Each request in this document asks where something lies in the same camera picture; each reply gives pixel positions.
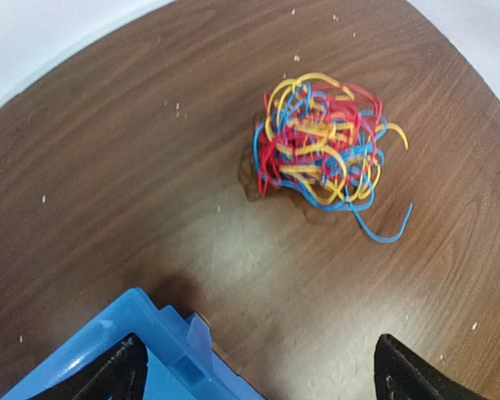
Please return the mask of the blue plastic bin right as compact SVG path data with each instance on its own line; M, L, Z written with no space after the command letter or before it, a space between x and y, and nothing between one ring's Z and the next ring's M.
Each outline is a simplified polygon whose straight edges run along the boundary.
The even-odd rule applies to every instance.
M209 326L197 313L184 318L172 306L157 308L141 288L118 297L4 397L35 399L131 333L147 349L142 399L261 398L216 354Z

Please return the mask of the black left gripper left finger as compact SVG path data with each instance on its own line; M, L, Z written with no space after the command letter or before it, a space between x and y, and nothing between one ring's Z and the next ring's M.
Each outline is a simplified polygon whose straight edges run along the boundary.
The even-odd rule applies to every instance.
M35 399L142 399L148 375L146 346L133 333L71 377Z

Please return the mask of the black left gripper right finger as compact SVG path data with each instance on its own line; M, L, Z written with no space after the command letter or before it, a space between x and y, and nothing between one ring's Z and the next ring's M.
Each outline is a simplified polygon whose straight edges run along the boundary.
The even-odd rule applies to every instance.
M391 334L379 337L374 352L376 399L484 399L454 382Z

